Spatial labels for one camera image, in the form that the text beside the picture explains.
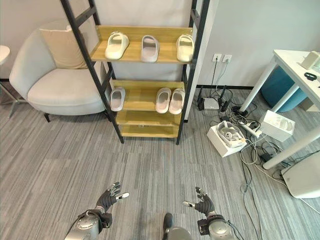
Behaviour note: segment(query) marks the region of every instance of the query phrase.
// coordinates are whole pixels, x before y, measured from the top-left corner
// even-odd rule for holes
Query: white table
[[[280,66],[286,72],[286,74],[288,74],[292,78],[294,84],[288,90],[288,92],[279,100],[279,102],[271,109],[271,111],[277,112],[282,107],[282,105],[299,88],[301,88],[301,90],[310,98],[310,100],[320,109],[320,74],[312,69],[307,70],[300,65],[305,59],[305,57],[309,54],[309,52],[292,50],[274,50],[273,53],[273,58],[265,68],[258,82],[252,89],[249,96],[246,98],[245,102],[243,103],[239,111],[244,112],[247,109],[251,101],[258,93],[259,89],[265,83],[268,76],[276,66]],[[315,74],[317,76],[317,80],[308,80],[304,76],[306,72]],[[263,168],[268,170],[274,167],[275,165],[287,159],[292,154],[306,147],[308,144],[312,143],[314,140],[318,138],[320,138],[320,126],[316,127],[310,132],[307,132],[302,139],[292,144],[290,147],[288,147],[278,155],[271,158],[269,161],[263,164]]]
[[[4,45],[0,45],[0,65],[4,64],[6,62],[6,60],[8,59],[10,55],[10,48]],[[12,101],[9,102],[5,102],[3,104],[12,104],[11,105],[11,110],[10,110],[10,114],[8,116],[8,118],[10,118],[14,112],[15,109],[15,105],[19,104],[19,103],[26,103],[27,101],[25,101],[24,99],[19,99],[16,98],[15,96],[13,96],[9,90],[1,83],[0,81],[0,88],[9,95],[9,97],[12,99]]]

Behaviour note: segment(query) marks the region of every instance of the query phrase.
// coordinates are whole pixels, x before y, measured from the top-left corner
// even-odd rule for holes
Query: slipper
[[[158,91],[158,93],[156,94],[156,101],[155,101],[155,110],[158,113],[164,114],[168,111],[170,96],[171,96],[170,88],[164,87]]]
[[[129,45],[129,38],[121,32],[114,31],[108,39],[104,55],[107,59],[117,60],[122,57]]]
[[[171,96],[171,102],[169,106],[169,112],[171,114],[179,114],[184,107],[185,91],[181,88],[177,88],[173,91]]]
[[[124,107],[126,90],[120,86],[112,90],[110,96],[110,107],[114,112],[119,112]]]
[[[154,63],[158,59],[159,42],[151,35],[145,35],[142,38],[141,61]]]
[[[181,62],[190,62],[194,54],[195,44],[192,36],[182,34],[176,41],[176,58]]]

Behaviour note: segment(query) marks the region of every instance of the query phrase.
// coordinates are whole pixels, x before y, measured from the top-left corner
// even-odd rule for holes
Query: electrical outlet
[[[222,62],[225,63],[226,61],[228,61],[230,63],[232,58],[232,55],[224,55]]]
[[[212,58],[212,62],[220,62],[220,59],[222,57],[222,54],[221,53],[215,53],[213,55],[213,58]]]

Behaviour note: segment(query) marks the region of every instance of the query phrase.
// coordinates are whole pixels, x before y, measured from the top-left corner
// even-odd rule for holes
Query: baseboard
[[[200,89],[203,87],[204,89],[215,89],[216,85],[197,85],[196,88]],[[218,89],[223,89],[223,85],[218,85]],[[228,89],[240,89],[240,90],[252,90],[253,86],[227,86]]]

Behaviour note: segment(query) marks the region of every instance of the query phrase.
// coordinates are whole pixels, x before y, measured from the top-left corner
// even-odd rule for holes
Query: white armchair
[[[66,29],[67,25],[66,21],[58,21],[45,28]],[[101,82],[104,66],[96,62],[94,67]],[[57,68],[39,29],[23,43],[9,81],[28,103],[45,114],[87,115],[105,110],[89,70]]]

